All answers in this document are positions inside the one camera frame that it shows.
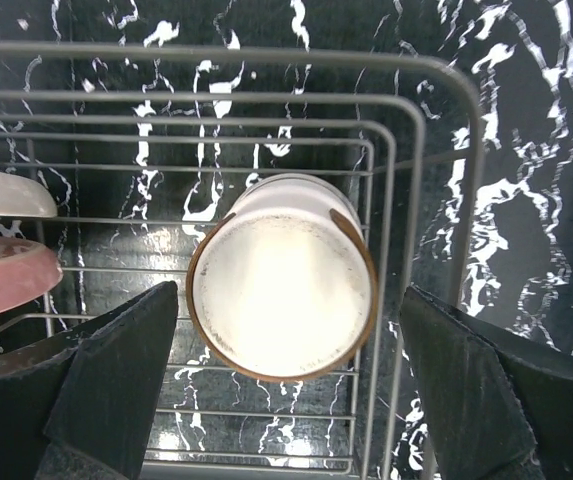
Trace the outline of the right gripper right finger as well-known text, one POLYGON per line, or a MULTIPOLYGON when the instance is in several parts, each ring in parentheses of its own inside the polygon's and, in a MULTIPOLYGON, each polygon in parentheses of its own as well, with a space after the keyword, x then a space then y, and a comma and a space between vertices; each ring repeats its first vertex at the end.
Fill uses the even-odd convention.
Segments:
POLYGON ((414 286, 400 325, 444 479, 573 479, 573 356, 414 286))

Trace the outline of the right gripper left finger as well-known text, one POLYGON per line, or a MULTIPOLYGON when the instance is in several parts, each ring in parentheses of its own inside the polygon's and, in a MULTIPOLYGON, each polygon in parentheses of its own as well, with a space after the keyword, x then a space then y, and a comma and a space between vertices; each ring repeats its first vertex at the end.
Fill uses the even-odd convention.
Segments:
POLYGON ((162 282, 0 355, 0 479, 136 479, 178 315, 162 282))

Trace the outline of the white brown steel tumbler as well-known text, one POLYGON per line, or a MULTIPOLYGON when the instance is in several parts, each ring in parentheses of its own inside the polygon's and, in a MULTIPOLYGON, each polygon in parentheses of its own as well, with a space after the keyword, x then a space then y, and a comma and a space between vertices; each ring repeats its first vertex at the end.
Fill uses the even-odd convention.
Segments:
POLYGON ((196 248, 192 323, 234 370, 270 381, 323 375, 352 358, 378 313, 376 268, 346 196, 312 175, 248 188, 196 248))

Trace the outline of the wire dish rack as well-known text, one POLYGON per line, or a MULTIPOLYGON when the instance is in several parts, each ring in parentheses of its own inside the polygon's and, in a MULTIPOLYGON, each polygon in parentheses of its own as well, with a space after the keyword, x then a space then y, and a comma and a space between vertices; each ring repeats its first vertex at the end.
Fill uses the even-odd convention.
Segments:
POLYGON ((426 117, 467 116, 448 298, 483 162, 426 56, 0 42, 0 479, 388 478, 426 117))

